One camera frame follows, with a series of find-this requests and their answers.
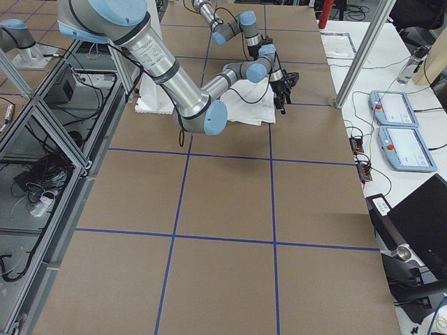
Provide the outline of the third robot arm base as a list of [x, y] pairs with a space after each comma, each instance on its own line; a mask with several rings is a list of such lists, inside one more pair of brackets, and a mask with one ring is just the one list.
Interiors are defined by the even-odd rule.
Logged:
[[17, 50], [12, 64], [20, 70], [42, 70], [59, 53], [58, 47], [38, 44], [26, 24], [19, 19], [1, 22], [1, 49], [5, 53]]

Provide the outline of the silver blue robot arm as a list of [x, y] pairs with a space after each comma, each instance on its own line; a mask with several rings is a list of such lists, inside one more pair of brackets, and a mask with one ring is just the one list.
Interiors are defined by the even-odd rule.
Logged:
[[[260, 33], [256, 14], [252, 10], [233, 15], [227, 8], [213, 9], [209, 1], [194, 0], [191, 1], [191, 5], [209, 25], [212, 39], [218, 46], [225, 45], [232, 38], [241, 34], [249, 56], [257, 59], [260, 48], [272, 44], [272, 39], [269, 36], [263, 36]], [[226, 10], [232, 20], [224, 22], [217, 14], [218, 10]]]
[[254, 11], [239, 13], [225, 23], [209, 1], [191, 4], [207, 22], [217, 45], [242, 34], [253, 58], [228, 64], [204, 87], [196, 86], [153, 30], [145, 1], [58, 1], [58, 25], [70, 38], [126, 48], [135, 64], [170, 96], [175, 122], [184, 132], [220, 134], [228, 120], [220, 98], [239, 80], [258, 83], [267, 78], [275, 94], [274, 106], [284, 114], [299, 75], [282, 68], [272, 39], [259, 33]]

